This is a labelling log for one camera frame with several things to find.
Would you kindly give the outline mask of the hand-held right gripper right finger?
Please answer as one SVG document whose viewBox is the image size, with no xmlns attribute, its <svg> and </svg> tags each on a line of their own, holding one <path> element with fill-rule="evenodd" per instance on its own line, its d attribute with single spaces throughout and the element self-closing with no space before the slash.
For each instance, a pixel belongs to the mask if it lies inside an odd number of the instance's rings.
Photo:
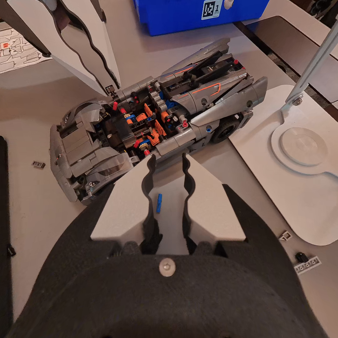
<svg viewBox="0 0 338 338">
<path fill-rule="evenodd" d="M 192 156 L 182 155 L 184 201 L 182 229 L 189 254 L 200 243 L 214 249 L 219 242 L 243 242 L 244 231 L 223 184 Z"/>
</svg>

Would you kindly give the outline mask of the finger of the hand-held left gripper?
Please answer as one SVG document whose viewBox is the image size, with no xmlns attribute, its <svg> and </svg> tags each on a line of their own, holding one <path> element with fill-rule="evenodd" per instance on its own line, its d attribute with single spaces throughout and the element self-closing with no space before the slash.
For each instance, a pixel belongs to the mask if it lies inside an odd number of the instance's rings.
<svg viewBox="0 0 338 338">
<path fill-rule="evenodd" d="M 65 12 L 68 24 L 81 30 L 91 48 L 101 58 L 115 87 L 120 89 L 120 75 L 106 28 L 106 16 L 98 0 L 61 0 L 58 7 Z"/>
<path fill-rule="evenodd" d="M 48 7 L 36 0 L 10 0 L 10 8 L 23 20 L 40 42 L 51 53 L 51 57 L 73 75 L 101 95 L 107 96 L 96 77 L 83 65 L 79 54 L 62 38 Z"/>
</svg>

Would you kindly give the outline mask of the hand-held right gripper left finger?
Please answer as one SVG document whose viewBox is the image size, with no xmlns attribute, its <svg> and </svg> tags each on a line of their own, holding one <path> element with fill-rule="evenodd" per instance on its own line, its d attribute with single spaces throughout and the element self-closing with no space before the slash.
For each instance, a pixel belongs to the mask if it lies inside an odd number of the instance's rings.
<svg viewBox="0 0 338 338">
<path fill-rule="evenodd" d="M 154 187 L 155 165 L 155 155 L 148 155 L 115 182 L 91 233 L 92 240 L 113 240 L 121 247 L 135 242 L 143 254 L 156 254 L 163 235 L 149 196 Z"/>
</svg>

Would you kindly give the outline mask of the grey lego sports car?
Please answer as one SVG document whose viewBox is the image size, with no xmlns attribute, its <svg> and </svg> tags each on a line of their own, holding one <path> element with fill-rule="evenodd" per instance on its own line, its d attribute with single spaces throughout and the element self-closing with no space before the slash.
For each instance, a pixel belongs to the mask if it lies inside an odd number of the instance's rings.
<svg viewBox="0 0 338 338">
<path fill-rule="evenodd" d="M 70 202 L 89 205 L 104 187 L 146 156 L 156 171 L 217 144 L 243 128 L 265 99 L 268 78 L 255 80 L 222 38 L 160 76 L 72 108 L 50 129 L 50 168 Z"/>
</svg>

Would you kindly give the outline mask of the light grey long lego plate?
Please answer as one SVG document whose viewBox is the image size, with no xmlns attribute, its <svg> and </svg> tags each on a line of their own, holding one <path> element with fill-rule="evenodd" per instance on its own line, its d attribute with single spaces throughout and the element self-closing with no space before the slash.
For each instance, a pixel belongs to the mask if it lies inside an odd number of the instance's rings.
<svg viewBox="0 0 338 338">
<path fill-rule="evenodd" d="M 294 265 L 294 270 L 297 275 L 301 275 L 305 272 L 312 270 L 313 268 L 321 265 L 321 261 L 319 260 L 318 256 L 314 256 L 308 259 L 307 262 L 302 262 Z"/>
</svg>

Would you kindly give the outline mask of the white sticker sheet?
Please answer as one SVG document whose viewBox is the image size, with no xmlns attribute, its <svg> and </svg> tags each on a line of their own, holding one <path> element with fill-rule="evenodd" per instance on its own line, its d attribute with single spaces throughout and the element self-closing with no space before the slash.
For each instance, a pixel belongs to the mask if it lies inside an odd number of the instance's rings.
<svg viewBox="0 0 338 338">
<path fill-rule="evenodd" d="M 0 31 L 0 73 L 35 65 L 52 59 L 44 57 L 13 28 Z"/>
</svg>

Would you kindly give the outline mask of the white rounded board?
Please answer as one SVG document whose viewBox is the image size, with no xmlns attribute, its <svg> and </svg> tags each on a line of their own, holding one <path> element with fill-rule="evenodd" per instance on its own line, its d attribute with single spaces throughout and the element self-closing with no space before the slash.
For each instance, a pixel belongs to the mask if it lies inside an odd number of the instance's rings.
<svg viewBox="0 0 338 338">
<path fill-rule="evenodd" d="M 251 120 L 230 141 L 292 230 L 310 244 L 326 246 L 338 236 L 337 177 L 297 173 L 281 163 L 271 147 L 271 135 L 283 123 L 280 108 L 292 89 L 269 89 Z M 304 93 L 297 108 L 322 107 Z"/>
</svg>

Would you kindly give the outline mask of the blue storage bin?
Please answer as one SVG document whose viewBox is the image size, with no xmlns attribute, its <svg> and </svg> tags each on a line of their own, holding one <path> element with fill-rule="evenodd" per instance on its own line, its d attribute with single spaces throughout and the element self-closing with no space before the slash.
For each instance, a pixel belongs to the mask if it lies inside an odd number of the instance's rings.
<svg viewBox="0 0 338 338">
<path fill-rule="evenodd" d="M 150 36 L 260 18 L 269 0 L 134 0 Z"/>
</svg>

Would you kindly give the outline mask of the grey metal stand pole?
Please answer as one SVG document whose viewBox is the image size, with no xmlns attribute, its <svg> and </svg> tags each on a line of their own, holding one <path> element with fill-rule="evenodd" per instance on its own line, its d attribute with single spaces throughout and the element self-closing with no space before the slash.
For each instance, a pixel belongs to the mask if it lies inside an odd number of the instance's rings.
<svg viewBox="0 0 338 338">
<path fill-rule="evenodd" d="M 285 104 L 280 108 L 282 113 L 290 110 L 291 106 L 298 106 L 302 103 L 303 92 L 307 88 L 311 77 L 320 68 L 323 61 L 330 55 L 338 43 L 338 21 L 333 25 L 325 40 L 320 45 L 310 63 L 307 65 L 298 82 L 285 100 Z"/>
</svg>

